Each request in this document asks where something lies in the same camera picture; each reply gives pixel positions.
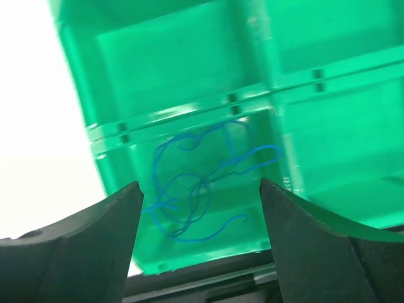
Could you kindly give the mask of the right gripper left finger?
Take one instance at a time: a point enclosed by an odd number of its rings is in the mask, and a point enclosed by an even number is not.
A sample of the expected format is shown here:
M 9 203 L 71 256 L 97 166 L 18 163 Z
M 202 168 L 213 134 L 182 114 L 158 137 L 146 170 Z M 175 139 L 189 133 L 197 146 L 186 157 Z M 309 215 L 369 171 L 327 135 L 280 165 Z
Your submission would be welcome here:
M 121 302 L 143 198 L 132 182 L 58 222 L 1 239 L 1 302 Z

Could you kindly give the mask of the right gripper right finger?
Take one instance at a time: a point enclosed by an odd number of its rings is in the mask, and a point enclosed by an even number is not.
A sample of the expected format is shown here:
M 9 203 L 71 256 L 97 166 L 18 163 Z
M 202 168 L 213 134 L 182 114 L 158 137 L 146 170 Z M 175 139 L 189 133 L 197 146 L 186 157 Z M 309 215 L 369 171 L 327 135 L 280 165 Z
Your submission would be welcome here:
M 403 234 L 342 217 L 268 179 L 259 192 L 284 302 L 403 302 Z

